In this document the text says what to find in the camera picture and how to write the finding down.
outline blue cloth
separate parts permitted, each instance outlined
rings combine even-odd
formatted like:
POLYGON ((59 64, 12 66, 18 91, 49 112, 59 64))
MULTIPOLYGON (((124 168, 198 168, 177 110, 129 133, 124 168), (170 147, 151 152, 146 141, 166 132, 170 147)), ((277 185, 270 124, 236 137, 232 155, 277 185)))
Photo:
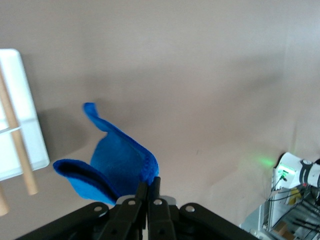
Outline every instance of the blue cloth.
POLYGON ((95 126, 107 132, 93 153, 90 164, 62 159, 53 164, 74 190, 85 199, 115 204, 124 195, 134 195, 139 182, 148 185, 159 174, 154 155, 110 122, 99 117, 94 103, 83 110, 95 126))

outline blue towel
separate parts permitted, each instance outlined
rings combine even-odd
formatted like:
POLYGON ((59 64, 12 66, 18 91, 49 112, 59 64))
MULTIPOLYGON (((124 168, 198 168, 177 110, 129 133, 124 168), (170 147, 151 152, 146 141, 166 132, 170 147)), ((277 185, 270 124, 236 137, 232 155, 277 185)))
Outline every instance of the blue towel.
POLYGON ((55 171, 66 177, 85 199, 115 204, 124 195, 134 195, 139 182, 148 185, 159 174, 154 155, 110 122, 99 117, 94 103, 83 110, 95 126, 107 132, 93 153, 90 165, 72 159, 58 160, 55 171))

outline wooden dowel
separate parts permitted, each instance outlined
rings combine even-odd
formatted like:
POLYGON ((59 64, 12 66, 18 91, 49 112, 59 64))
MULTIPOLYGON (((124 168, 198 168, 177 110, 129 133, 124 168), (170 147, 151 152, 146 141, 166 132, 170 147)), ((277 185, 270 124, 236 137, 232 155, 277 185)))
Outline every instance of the wooden dowel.
POLYGON ((0 216, 6 215, 8 212, 9 212, 8 201, 0 185, 0 216))
MULTIPOLYGON (((10 96, 8 90, 6 88, 3 72, 0 66, 0 101, 2 102, 2 106, 4 109, 4 113, 9 125, 9 128, 15 129, 19 127, 19 123, 13 108, 13 105, 10 100, 10 96)), ((19 157, 19 161, 23 171, 23 178, 28 190, 29 195, 34 195, 38 192, 38 184, 36 182, 35 175, 32 171, 28 154, 26 151, 26 146, 23 141, 23 137, 21 134, 21 129, 11 132, 15 150, 19 157)))

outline white board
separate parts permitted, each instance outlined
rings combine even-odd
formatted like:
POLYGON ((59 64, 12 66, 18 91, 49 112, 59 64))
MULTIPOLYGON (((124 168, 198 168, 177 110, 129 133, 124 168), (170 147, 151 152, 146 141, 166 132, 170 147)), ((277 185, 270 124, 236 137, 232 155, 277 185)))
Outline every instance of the white board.
MULTIPOLYGON (((20 53, 15 49, 0 49, 0 66, 32 169, 44 168, 49 164, 49 157, 20 53)), ((0 181, 22 174, 12 130, 0 103, 0 181)))

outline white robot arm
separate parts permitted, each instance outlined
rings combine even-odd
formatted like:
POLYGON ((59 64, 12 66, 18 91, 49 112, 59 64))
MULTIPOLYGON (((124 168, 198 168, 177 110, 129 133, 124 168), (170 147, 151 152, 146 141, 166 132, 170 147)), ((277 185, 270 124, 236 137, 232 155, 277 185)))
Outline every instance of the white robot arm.
POLYGON ((292 189, 301 184, 320 188, 320 165, 286 152, 275 167, 275 190, 292 189))

